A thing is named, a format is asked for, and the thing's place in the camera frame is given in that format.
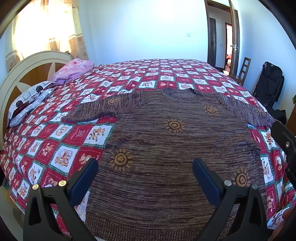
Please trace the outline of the person's right hand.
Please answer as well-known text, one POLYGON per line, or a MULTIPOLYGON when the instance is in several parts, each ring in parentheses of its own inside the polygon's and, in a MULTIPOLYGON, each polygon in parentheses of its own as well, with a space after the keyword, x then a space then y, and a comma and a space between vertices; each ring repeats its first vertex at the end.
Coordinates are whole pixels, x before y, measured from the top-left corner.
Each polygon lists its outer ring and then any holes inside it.
POLYGON ((278 227, 273 231, 271 236, 269 237, 268 241, 272 241, 275 237, 280 233, 281 229, 285 226, 286 222, 289 220, 295 206, 290 207, 289 209, 285 210, 282 214, 283 221, 278 225, 278 227))

